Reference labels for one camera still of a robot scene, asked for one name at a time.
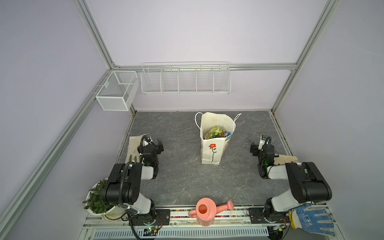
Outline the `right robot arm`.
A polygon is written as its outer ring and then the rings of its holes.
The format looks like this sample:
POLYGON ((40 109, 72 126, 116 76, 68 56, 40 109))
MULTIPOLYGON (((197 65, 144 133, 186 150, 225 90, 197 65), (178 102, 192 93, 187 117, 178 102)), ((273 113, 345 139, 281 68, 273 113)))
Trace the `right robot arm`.
POLYGON ((329 201, 332 190, 313 162, 275 164, 281 156, 269 140, 259 145, 251 143, 250 153, 258 158, 259 175, 264 180, 287 180, 289 189, 284 193, 268 198, 261 216, 268 223, 275 223, 289 211, 305 204, 329 201))

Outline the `white paper gift bag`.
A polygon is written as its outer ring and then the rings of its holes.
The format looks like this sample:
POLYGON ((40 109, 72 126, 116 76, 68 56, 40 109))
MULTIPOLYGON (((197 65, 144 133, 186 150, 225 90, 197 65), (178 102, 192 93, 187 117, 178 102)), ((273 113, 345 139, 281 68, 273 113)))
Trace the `white paper gift bag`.
POLYGON ((201 161, 205 165, 219 165, 222 156, 230 142, 233 133, 236 130, 236 120, 241 114, 236 115, 234 119, 225 114, 215 113, 201 113, 195 114, 195 124, 200 131, 201 140, 201 161), (214 126, 220 126, 224 131, 231 133, 226 138, 214 138, 210 140, 204 140, 204 134, 214 126))

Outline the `green Fox's candy bag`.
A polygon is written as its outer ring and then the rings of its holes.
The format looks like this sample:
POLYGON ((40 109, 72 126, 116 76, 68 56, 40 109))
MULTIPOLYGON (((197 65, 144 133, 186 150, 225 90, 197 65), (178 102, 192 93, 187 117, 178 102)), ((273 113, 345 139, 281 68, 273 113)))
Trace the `green Fox's candy bag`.
POLYGON ((209 131, 207 131, 203 138, 204 140, 210 140, 214 138, 222 138, 223 137, 224 130, 220 126, 214 126, 209 131))

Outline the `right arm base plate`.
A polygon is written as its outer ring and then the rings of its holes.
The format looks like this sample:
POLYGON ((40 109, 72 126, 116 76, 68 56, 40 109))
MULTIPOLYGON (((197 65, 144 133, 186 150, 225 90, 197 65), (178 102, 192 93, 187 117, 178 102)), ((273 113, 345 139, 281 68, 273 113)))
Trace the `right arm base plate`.
POLYGON ((290 216, 288 213, 272 212, 269 215, 264 207, 248 208, 247 215, 252 224, 289 224, 290 216))

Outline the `blue M&M's packet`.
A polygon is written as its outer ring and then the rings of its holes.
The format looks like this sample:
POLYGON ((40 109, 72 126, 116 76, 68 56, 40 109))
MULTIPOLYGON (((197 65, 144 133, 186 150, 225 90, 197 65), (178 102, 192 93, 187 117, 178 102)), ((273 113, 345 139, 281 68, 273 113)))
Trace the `blue M&M's packet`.
POLYGON ((228 131, 224 131, 223 134, 222 134, 222 137, 223 137, 223 138, 226 138, 226 137, 229 137, 230 135, 231 135, 230 132, 228 132, 228 131))

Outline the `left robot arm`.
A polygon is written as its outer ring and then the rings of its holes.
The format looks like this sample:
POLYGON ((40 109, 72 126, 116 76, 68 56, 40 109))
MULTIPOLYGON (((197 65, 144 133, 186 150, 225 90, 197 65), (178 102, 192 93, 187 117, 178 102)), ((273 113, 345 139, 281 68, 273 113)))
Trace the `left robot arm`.
POLYGON ((143 135, 137 147, 139 162, 115 164, 102 190, 106 204, 123 208, 137 217, 144 225, 156 222, 154 201, 140 193, 142 180, 153 180, 159 172, 158 155, 164 151, 162 142, 157 144, 149 134, 143 135))

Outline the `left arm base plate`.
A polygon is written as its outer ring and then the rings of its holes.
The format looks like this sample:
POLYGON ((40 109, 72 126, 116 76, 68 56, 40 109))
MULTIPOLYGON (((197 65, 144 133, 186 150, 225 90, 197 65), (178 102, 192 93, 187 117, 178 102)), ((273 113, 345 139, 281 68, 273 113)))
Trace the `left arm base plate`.
POLYGON ((146 215, 133 215, 130 220, 134 226, 168 226, 171 220, 171 210, 156 209, 146 215))

